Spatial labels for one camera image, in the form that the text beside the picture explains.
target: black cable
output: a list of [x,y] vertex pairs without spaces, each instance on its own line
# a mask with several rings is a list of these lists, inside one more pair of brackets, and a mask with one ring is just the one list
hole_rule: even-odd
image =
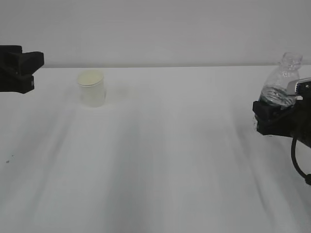
[[296,143],[297,143],[297,136],[293,137],[292,140],[292,147],[291,147],[291,155],[292,155],[292,162],[293,166],[296,171],[305,179],[306,184],[311,185],[311,174],[305,174],[299,167],[297,160],[296,160]]
[[298,125],[297,130],[293,135],[292,147],[291,147],[291,157],[292,157],[293,166],[296,169],[296,171],[299,173],[299,175],[301,175],[305,179],[305,182],[308,185],[311,185],[311,174],[304,173],[300,169],[300,167],[297,163],[297,159],[296,159],[296,144],[297,144],[297,140],[298,140],[298,135],[299,135],[299,132],[301,132],[301,130],[303,129],[303,126],[305,125],[305,123],[307,123],[309,120],[310,120],[310,117],[306,116],[305,119],[302,120],[301,123]]
[[296,160],[296,143],[297,143],[297,137],[294,136],[292,140],[292,148],[291,148],[292,162],[293,162],[293,166],[296,169],[296,171],[305,179],[307,175],[300,169],[297,163],[297,160]]

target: white backdrop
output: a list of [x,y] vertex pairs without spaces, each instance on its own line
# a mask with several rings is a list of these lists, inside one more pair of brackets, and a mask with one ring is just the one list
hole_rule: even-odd
[[311,58],[310,0],[4,0],[0,43],[49,67],[275,63]]

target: plastic bottle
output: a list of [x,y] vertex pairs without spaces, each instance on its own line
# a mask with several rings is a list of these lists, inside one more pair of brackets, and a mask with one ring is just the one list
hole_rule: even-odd
[[266,80],[260,94],[260,101],[269,105],[287,108],[296,103],[296,97],[286,94],[290,81],[299,79],[298,69],[301,67],[302,55],[287,52],[283,55],[280,66]]

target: white paper cup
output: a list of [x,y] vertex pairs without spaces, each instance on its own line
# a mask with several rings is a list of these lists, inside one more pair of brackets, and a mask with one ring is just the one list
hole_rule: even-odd
[[100,107],[105,101],[104,75],[100,70],[85,70],[78,76],[81,102],[88,107]]

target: table surface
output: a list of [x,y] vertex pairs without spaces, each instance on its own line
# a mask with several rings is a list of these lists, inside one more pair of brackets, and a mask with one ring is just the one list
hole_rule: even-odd
[[[0,93],[0,231],[309,233],[290,139],[253,129],[273,68],[105,68],[97,109],[84,69],[40,69],[34,91]],[[311,172],[302,145],[298,162]]]

